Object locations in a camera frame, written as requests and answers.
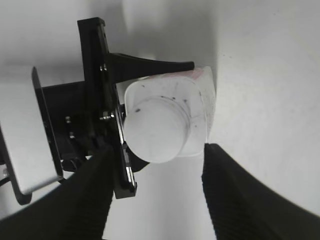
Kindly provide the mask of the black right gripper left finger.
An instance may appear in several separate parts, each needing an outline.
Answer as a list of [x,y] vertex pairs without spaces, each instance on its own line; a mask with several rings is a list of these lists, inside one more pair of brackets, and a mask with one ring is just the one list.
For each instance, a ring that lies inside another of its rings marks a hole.
[[1,220],[2,240],[101,240],[114,195],[114,151],[98,151],[71,177]]

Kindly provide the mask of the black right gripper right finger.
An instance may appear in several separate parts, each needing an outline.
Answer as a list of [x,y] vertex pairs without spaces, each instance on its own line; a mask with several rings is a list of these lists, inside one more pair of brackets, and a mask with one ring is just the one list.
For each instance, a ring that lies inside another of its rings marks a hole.
[[319,216],[253,177],[218,144],[204,146],[202,187],[218,240],[318,240]]

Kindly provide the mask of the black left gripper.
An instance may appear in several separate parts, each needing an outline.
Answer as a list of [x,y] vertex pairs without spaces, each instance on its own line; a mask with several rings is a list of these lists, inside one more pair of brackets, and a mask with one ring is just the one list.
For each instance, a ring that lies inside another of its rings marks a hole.
[[114,193],[117,199],[134,197],[137,191],[132,155],[123,133],[125,107],[117,84],[142,77],[191,71],[192,61],[170,62],[111,53],[105,22],[98,17],[77,22],[83,81],[42,88],[62,168],[75,172],[87,156],[111,146],[115,154]]

